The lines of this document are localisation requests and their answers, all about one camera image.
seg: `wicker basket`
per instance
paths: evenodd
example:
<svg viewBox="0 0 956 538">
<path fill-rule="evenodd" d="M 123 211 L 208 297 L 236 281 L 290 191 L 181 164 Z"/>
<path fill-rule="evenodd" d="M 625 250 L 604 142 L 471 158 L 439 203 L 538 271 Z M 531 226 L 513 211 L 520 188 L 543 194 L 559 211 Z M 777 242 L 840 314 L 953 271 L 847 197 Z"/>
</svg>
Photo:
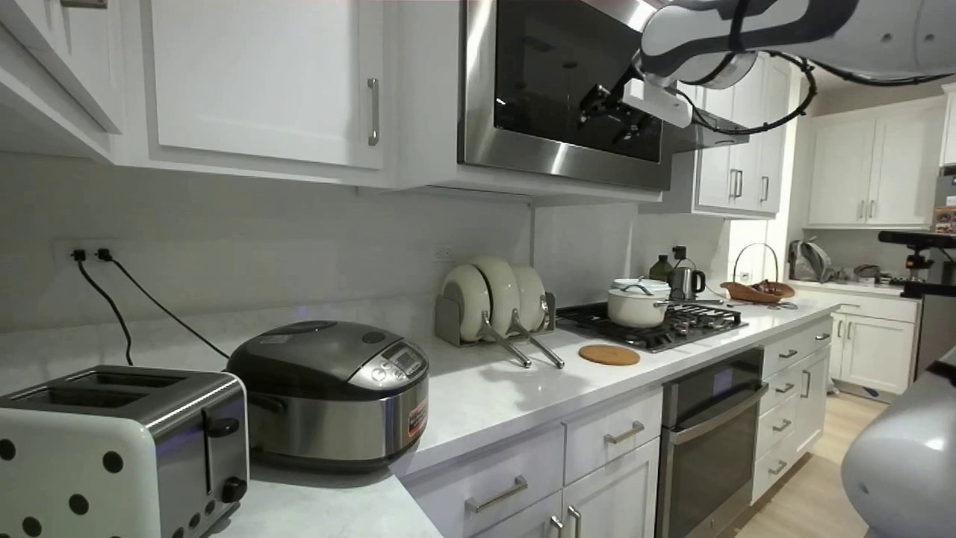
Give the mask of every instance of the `wicker basket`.
<svg viewBox="0 0 956 538">
<path fill-rule="evenodd" d="M 771 250 L 771 259 L 774 259 L 774 278 L 780 274 L 780 281 L 758 281 L 758 283 L 740 283 L 737 281 L 737 265 L 740 265 L 740 257 L 750 250 L 750 248 L 764 248 Z M 768 242 L 750 242 L 740 248 L 740 254 L 734 257 L 734 268 L 732 268 L 732 281 L 723 281 L 720 287 L 725 287 L 729 297 L 734 302 L 750 302 L 750 305 L 780 305 L 782 297 L 794 296 L 794 290 L 788 283 L 782 283 L 782 271 L 780 271 L 780 257 L 777 250 L 768 244 Z"/>
</svg>

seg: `stove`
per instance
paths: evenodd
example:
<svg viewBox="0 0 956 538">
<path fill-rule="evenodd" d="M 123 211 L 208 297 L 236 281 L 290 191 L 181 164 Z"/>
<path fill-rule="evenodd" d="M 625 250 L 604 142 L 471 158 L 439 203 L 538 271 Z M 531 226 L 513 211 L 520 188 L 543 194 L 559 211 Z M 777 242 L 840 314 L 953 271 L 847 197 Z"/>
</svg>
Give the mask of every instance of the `stove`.
<svg viewBox="0 0 956 538">
<path fill-rule="evenodd" d="M 559 324 L 587 338 L 617 339 L 635 350 L 673 350 L 743 324 L 740 311 L 723 302 L 668 305 L 661 324 L 629 327 L 607 315 L 607 302 L 559 308 Z"/>
</svg>

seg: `round wooden board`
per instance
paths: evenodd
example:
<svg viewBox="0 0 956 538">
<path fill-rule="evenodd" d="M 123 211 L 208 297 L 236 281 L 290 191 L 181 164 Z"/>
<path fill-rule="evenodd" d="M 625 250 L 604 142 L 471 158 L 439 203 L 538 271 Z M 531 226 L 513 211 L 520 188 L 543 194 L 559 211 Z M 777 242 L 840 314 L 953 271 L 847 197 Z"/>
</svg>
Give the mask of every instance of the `round wooden board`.
<svg viewBox="0 0 956 538">
<path fill-rule="evenodd" d="M 607 342 L 578 345 L 575 354 L 596 362 L 596 365 L 635 365 L 640 362 L 635 350 L 607 345 Z"/>
</svg>

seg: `microwave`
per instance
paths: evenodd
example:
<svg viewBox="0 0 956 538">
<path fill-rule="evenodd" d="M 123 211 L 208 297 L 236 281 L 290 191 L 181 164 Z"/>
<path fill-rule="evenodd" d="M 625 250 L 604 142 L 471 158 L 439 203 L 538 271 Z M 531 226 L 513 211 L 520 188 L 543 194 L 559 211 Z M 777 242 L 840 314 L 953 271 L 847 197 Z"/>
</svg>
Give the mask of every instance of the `microwave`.
<svg viewBox="0 0 956 538">
<path fill-rule="evenodd" d="M 640 51 L 650 0 L 462 0 L 460 161 L 665 191 L 696 142 L 646 114 L 584 114 Z"/>
</svg>

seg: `stainless steel oven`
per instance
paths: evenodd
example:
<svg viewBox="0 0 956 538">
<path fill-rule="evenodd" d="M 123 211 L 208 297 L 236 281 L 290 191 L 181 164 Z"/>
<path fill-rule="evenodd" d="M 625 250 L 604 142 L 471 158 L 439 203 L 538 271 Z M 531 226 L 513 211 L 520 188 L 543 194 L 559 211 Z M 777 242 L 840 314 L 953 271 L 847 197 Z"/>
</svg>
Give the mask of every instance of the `stainless steel oven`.
<svg viewBox="0 0 956 538">
<path fill-rule="evenodd" d="M 746 350 L 665 383 L 658 538 L 710 538 L 750 507 L 762 362 Z"/>
<path fill-rule="evenodd" d="M 625 76 L 650 12 L 650 0 L 462 0 L 460 161 L 665 191 L 677 127 L 581 114 L 595 85 Z"/>
</svg>

